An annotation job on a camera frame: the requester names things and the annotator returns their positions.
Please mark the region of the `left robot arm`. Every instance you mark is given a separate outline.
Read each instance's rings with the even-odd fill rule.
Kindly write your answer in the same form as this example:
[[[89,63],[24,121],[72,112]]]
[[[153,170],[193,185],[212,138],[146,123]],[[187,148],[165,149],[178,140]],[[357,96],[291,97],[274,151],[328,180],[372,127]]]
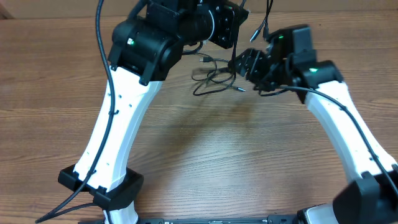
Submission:
[[[106,91],[88,145],[58,181],[74,194],[88,192],[104,223],[136,223],[134,200],[143,176],[127,166],[151,101],[170,69],[205,41],[234,49],[248,12],[231,1],[139,1],[113,30],[102,53]]]

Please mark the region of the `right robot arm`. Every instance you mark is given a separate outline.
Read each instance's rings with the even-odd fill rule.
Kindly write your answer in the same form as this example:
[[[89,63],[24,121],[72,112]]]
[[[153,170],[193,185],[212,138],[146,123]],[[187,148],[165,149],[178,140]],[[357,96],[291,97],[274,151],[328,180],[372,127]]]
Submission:
[[[261,96],[293,91],[319,120],[343,165],[347,186],[329,203],[299,210],[287,223],[395,223],[397,162],[378,143],[330,60],[318,61],[306,24],[266,37],[266,51],[247,49],[228,64]]]

